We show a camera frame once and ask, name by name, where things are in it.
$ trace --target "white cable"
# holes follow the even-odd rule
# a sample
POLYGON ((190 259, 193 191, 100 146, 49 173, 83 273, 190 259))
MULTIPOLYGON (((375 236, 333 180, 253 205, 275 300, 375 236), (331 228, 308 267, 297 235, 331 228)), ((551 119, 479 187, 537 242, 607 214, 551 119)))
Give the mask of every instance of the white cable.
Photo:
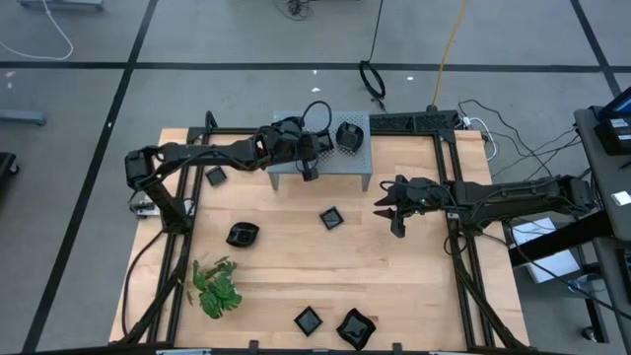
POLYGON ((50 19, 50 21, 57 28, 59 33, 68 42, 68 45, 70 46, 70 50, 68 51, 68 54, 64 55, 63 57, 49 57, 49 56, 30 55, 30 54, 22 53, 21 51, 18 51, 18 50, 15 50, 15 49, 9 47, 7 44, 3 43, 1 40, 0 40, 0 45, 2 45, 8 51, 10 51, 10 52, 12 52, 14 54, 26 57, 26 58, 47 59, 47 60, 66 60, 66 59, 68 59, 70 57, 72 52, 75 50, 75 47, 72 45, 72 42, 70 41, 68 36, 59 28, 59 25, 57 25, 57 23, 55 22, 55 19, 52 18, 52 14, 50 13, 50 10, 48 10, 48 5, 46 4, 46 0, 41 0, 41 2, 43 3, 43 8, 46 10, 46 15, 48 16, 48 19, 50 19))
POLYGON ((486 161, 489 162, 493 158, 495 158, 495 156, 497 155, 497 144, 495 143, 495 139, 493 139, 493 135, 491 134, 489 127, 486 126, 486 123, 484 123, 484 121, 478 117, 464 117, 462 121, 464 122, 464 125, 466 127, 471 126, 471 121, 478 121, 484 126, 484 129, 486 130, 486 135, 491 140, 491 144, 493 144, 493 154, 489 158, 486 158, 486 161))

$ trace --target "artificial plant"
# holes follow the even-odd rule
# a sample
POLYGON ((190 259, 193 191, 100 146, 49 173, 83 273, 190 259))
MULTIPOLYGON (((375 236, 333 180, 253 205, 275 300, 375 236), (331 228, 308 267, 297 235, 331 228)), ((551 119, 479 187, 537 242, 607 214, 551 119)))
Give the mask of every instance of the artificial plant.
MULTIPOLYGON (((222 317, 224 311, 236 309, 241 303, 242 296, 235 290, 232 273, 237 263, 228 261, 224 256, 215 262, 215 267, 208 271, 199 269, 199 262, 193 261, 193 285, 199 293, 199 306, 213 320, 222 317)), ((192 304, 189 294, 188 302, 192 304)))

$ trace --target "gray platform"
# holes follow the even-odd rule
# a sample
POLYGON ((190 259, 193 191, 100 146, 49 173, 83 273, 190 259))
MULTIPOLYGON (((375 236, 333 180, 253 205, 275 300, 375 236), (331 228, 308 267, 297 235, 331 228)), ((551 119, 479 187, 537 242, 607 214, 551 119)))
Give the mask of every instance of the gray platform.
MULTIPOLYGON (((274 111, 274 121, 279 121, 290 116, 301 116, 299 111, 274 111)), ((305 130, 309 132, 321 131, 328 121, 325 110, 313 109, 305 117, 305 130)), ((373 175, 373 156, 371 153, 371 123, 366 112, 333 112, 331 125, 328 132, 331 139, 335 140, 337 128, 344 121, 355 124, 364 131, 364 142, 357 152, 339 148, 324 152, 317 159, 317 172, 330 175, 359 175, 362 178, 362 189, 368 190, 368 185, 373 175)), ((272 187, 278 189, 281 174, 300 174, 296 163, 287 163, 270 167, 267 172, 272 182, 272 187)))

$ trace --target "gray floor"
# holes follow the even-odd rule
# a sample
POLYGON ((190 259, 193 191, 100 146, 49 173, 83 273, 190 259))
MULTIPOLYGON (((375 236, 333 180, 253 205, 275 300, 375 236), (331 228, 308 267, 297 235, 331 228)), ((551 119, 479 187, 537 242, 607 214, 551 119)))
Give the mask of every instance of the gray floor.
MULTIPOLYGON (((147 3, 105 0, 103 13, 53 9, 75 44, 70 59, 125 61, 147 3)), ((609 63, 628 65, 631 43, 622 36, 628 0, 581 3, 609 63)), ((438 63, 459 4, 386 1, 374 61, 438 63)), ((378 0, 326 0, 312 6, 312 16, 295 23, 267 1, 161 0, 139 60, 358 62, 369 55, 378 0)), ((42 12, 25 11, 12 1, 0 3, 0 40, 32 54, 66 50, 42 12)), ((21 58, 0 50, 2 60, 21 58)), ((597 65, 568 0, 470 1, 449 62, 597 65)), ((0 107, 43 110, 49 122, 44 127, 0 124, 0 151, 17 153, 22 165, 0 213, 0 284, 5 285, 0 289, 0 353, 22 348, 121 74, 0 70, 0 107)), ((426 71, 382 75, 392 112, 423 109, 437 78, 426 71)), ((623 89, 631 85, 631 74, 616 79, 623 89)), ((445 73, 438 106, 455 108, 467 99, 499 110, 535 147, 569 129, 576 108, 605 104, 612 95, 601 73, 445 73)), ((122 159, 127 151, 155 143, 163 127, 201 124, 206 109, 222 126, 257 126, 269 122, 275 109, 302 109, 314 100, 326 100, 336 110, 379 112, 356 71, 136 70, 38 349, 107 341, 136 227, 125 207, 130 190, 122 159)), ((491 130, 510 132, 492 113, 474 105, 464 109, 491 130)), ((500 152, 489 164, 492 173, 519 157, 510 141, 497 140, 500 152)), ((549 163, 554 174, 576 175, 586 166, 580 145, 549 163)), ((521 180, 537 167, 536 161, 525 161, 495 180, 521 180)), ((589 343, 578 333, 588 324, 583 300, 552 283, 533 285, 523 270, 516 270, 516 277, 532 345, 582 354, 624 353, 611 314, 605 313, 611 343, 589 343)))

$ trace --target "black square object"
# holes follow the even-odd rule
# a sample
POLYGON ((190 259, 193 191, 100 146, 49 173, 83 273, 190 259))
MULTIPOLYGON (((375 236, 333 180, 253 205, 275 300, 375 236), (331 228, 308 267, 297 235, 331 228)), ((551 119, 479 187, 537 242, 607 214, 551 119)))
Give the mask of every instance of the black square object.
POLYGON ((320 319, 314 309, 309 306, 294 319, 294 322, 306 336, 309 336, 322 324, 322 319, 320 319))
POLYGON ((221 167, 215 167, 206 173, 206 177, 208 178, 208 182, 212 186, 216 186, 226 180, 226 173, 221 169, 221 167))
POLYGON ((333 228, 341 225, 344 222, 342 215, 339 214, 337 208, 335 208, 334 206, 320 213, 319 219, 322 220, 327 230, 332 230, 333 228))
POLYGON ((370 319, 364 317, 357 309, 352 309, 336 330, 342 339, 359 351, 366 346, 368 339, 377 328, 370 319))

